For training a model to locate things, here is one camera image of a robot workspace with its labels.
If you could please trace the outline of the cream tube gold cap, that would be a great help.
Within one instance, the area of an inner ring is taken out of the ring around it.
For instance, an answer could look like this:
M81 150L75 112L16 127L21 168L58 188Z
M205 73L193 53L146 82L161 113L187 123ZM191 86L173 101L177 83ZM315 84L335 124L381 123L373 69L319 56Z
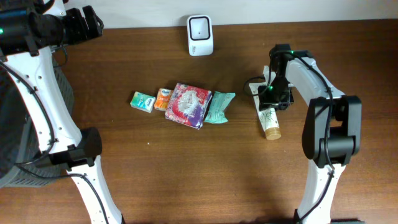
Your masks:
M279 122L277 119L277 115L275 112L274 108L267 108L264 110L260 110L260 89L259 87L266 87L267 84L270 84L271 81L275 78L275 73L271 72L271 77L268 77L269 74L269 67L266 65L263 69L263 75L262 78L265 80L260 83L250 83L249 88L251 91L251 94L254 95L254 104L256 107L257 115L261 124L261 127L265 133L266 139L267 140L276 140L281 137L280 133L280 128L279 128Z

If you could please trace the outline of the mint green wipes packet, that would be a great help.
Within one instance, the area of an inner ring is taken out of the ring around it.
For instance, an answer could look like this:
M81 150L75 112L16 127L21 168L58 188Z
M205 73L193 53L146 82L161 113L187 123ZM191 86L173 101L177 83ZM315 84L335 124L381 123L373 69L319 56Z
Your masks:
M212 98L205 122L211 124L227 123L228 119L225 116L225 110L235 96L235 93L222 93L216 91Z

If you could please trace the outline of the red purple tissue pack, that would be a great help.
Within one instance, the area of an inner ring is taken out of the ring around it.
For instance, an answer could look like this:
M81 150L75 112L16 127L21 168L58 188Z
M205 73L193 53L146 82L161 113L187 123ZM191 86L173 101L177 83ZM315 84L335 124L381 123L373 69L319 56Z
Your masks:
M182 83L176 84L165 111L165 118L194 129L203 126L203 118L212 92Z

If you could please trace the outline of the teal tissue pocket pack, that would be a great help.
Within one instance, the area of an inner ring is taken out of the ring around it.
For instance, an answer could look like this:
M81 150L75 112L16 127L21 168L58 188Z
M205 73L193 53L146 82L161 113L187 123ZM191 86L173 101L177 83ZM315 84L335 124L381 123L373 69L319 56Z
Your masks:
M151 113L154 107L156 98L141 92L135 91L130 102L132 108Z

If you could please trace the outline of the orange tissue pocket pack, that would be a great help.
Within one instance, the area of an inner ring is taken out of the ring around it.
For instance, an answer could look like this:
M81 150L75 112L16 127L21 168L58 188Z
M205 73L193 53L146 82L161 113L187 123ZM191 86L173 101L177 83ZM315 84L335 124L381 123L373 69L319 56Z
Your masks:
M154 108L159 111L165 111L171 99L173 91L165 88L158 90Z

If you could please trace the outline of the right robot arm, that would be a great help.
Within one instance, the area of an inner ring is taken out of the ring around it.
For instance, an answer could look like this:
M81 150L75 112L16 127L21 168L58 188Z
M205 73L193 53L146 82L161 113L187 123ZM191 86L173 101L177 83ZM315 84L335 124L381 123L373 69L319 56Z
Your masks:
M277 44L269 57L266 85L257 94L258 110L286 110L292 104L292 87L308 107L301 140L308 159L307 181L291 222L331 223L338 181L360 148L361 100L337 89L307 50Z

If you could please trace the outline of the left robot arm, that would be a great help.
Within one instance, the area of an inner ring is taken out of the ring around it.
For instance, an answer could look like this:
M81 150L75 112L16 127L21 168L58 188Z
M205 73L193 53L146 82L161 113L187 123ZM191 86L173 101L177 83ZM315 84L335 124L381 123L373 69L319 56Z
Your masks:
M100 133L73 121L73 90L53 56L101 37L103 29L91 6L1 2L1 186L70 178L92 223L123 223L101 168Z

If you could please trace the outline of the white barcode scanner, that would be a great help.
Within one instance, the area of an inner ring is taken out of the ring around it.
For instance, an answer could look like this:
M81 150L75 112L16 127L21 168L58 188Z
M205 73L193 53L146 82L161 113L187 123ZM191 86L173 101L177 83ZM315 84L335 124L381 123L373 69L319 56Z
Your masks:
M188 51L192 57L211 55L214 50L211 18L192 15L187 18Z

